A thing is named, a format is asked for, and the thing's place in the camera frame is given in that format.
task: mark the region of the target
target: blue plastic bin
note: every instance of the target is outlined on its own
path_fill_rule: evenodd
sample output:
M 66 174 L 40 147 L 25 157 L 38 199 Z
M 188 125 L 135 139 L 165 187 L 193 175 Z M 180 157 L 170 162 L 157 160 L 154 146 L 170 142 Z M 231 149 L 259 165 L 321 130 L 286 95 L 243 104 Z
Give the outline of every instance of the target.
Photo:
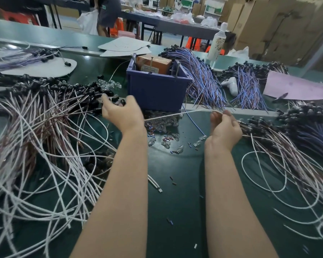
M 133 95 L 140 108 L 177 112 L 181 109 L 188 85 L 193 79 L 182 65 L 175 60 L 171 66 L 172 75 L 147 73 L 136 70 L 133 58 L 127 68 L 128 95 Z

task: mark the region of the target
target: white plastic bag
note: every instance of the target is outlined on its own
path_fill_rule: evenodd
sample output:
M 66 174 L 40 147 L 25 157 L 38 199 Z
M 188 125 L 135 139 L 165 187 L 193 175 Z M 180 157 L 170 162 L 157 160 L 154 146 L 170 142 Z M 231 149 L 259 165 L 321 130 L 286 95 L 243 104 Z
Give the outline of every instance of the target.
M 192 13 L 174 13 L 173 15 L 171 15 L 171 19 L 179 23 L 195 24 Z
M 240 51 L 236 51 L 235 49 L 232 49 L 228 52 L 227 56 L 249 60 L 249 46 L 245 47 L 243 50 L 240 50 Z
M 213 27 L 213 28 L 218 28 L 218 20 L 211 17 L 211 16 L 208 16 L 206 19 L 202 20 L 201 25 Z
M 85 34 L 98 35 L 97 31 L 98 10 L 82 13 L 77 19 L 80 29 Z

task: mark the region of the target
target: hand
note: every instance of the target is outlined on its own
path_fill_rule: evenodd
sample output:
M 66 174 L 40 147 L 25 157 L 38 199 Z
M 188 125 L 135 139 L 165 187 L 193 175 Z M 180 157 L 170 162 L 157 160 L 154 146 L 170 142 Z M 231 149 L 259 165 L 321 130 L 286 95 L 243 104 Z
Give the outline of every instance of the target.
M 123 135 L 129 130 L 145 129 L 144 117 L 133 96 L 127 96 L 124 107 L 113 104 L 106 94 L 102 95 L 102 102 L 102 116 L 112 122 Z
M 222 114 L 212 112 L 210 115 L 211 133 L 206 145 L 220 147 L 231 152 L 232 148 L 242 137 L 242 130 L 238 121 L 228 110 Z

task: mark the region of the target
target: plastic bottle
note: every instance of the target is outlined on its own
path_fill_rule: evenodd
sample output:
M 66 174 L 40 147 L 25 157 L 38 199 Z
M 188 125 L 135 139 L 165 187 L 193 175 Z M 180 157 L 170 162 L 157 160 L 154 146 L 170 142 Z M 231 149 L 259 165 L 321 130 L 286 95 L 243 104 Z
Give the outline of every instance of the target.
M 207 56 L 208 60 L 216 61 L 218 59 L 221 48 L 223 47 L 226 40 L 226 34 L 225 34 L 226 29 L 227 29 L 227 23 L 222 23 L 220 27 L 220 31 L 214 35 L 212 45 L 209 49 L 208 56 Z

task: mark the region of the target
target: green workbench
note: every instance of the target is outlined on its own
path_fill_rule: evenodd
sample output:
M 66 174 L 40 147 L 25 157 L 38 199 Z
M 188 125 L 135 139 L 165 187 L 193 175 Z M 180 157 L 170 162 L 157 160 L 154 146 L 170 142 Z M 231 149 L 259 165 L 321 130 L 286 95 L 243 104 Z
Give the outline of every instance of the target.
M 0 39 L 11 39 L 14 41 L 27 41 L 30 43 L 41 43 L 56 46 L 83 46 L 86 45 L 91 51 L 98 51 L 97 46 L 108 42 L 110 39 L 90 36 L 79 33 L 68 32 L 65 30 L 54 30 L 44 27 L 22 25 L 12 22 L 0 21 Z M 151 45 L 154 54 L 159 53 L 164 47 Z M 103 74 L 105 79 L 109 79 L 122 62 L 118 59 L 100 58 L 97 56 L 82 56 L 72 52 L 63 52 L 66 58 L 74 59 L 78 65 L 76 70 L 69 76 L 70 83 L 86 84 L 97 80 L 97 75 Z M 205 58 L 206 54 L 198 53 L 197 56 Z M 237 58 L 221 56 L 216 63 L 216 68 L 226 69 L 233 65 Z M 123 84 L 123 88 L 116 90 L 115 93 L 125 96 L 125 69 L 123 64 L 113 76 L 113 80 Z M 291 68 L 291 73 L 296 74 L 297 69 Z M 313 73 L 307 78 L 322 78 L 316 81 L 323 81 L 323 73 Z M 209 113 L 194 112 L 193 120 L 203 130 L 209 134 Z M 247 119 L 250 115 L 235 114 L 237 119 Z M 0 118 L 0 131 L 4 127 L 5 120 Z M 94 126 L 99 133 L 103 130 L 99 126 Z M 113 145 L 117 146 L 120 142 L 120 133 L 113 125 L 109 125 L 109 132 L 115 131 Z M 163 192 L 159 193 L 152 185 L 148 188 L 148 242 L 147 257 L 160 258 L 180 258 L 180 257 L 207 257 L 206 227 L 205 227 L 205 180 L 204 180 L 204 157 L 203 145 L 199 151 L 194 147 L 188 147 L 188 142 L 194 143 L 201 136 L 201 133 L 192 124 L 190 119 L 184 115 L 179 121 L 179 126 L 173 130 L 180 134 L 180 141 L 172 141 L 170 150 L 177 149 L 184 145 L 184 152 L 180 155 L 170 154 L 170 150 L 165 149 L 160 143 L 162 135 L 157 134 L 156 143 L 148 150 L 148 173 L 160 185 Z M 273 208 L 278 209 L 285 215 L 301 221 L 312 221 L 314 216 L 310 211 L 296 211 L 281 204 L 271 193 L 266 192 L 253 183 L 245 176 L 241 168 L 241 158 L 246 153 L 252 151 L 250 143 L 242 139 L 233 149 L 233 157 L 241 177 L 245 192 L 250 204 L 254 209 L 259 221 L 268 234 L 280 258 L 288 257 L 323 257 L 323 241 L 309 240 L 286 229 L 286 224 L 304 234 L 316 236 L 314 226 L 301 226 L 286 220 L 278 215 Z M 261 164 L 265 170 L 267 180 L 273 189 L 280 188 L 283 184 L 282 178 L 277 175 L 272 168 L 271 162 L 261 156 Z M 253 154 L 245 159 L 245 166 L 250 176 L 259 184 L 264 185 L 263 178 L 259 171 L 256 158 Z M 36 184 L 41 183 L 39 178 L 47 175 L 47 170 L 41 167 L 31 177 L 28 185 L 30 189 Z M 173 177 L 177 186 L 172 185 L 170 176 Z M 297 206 L 305 205 L 302 196 L 292 185 L 287 186 L 288 190 L 280 193 L 279 197 L 289 204 Z M 41 207 L 51 209 L 56 203 L 56 192 L 48 192 L 35 195 L 31 202 Z M 70 198 L 70 192 L 65 193 L 65 198 Z M 171 226 L 166 218 L 173 221 Z M 14 241 L 19 250 L 27 248 L 45 238 L 47 223 L 43 222 L 21 222 L 14 224 Z M 67 229 L 56 240 L 50 244 L 50 256 L 53 258 L 68 257 L 81 232 L 80 223 L 72 223 L 71 229 Z M 303 245 L 309 249 L 307 255 L 303 251 Z M 8 255 L 8 248 L 3 246 L 0 250 L 0 257 Z M 43 257 L 43 249 L 29 257 Z

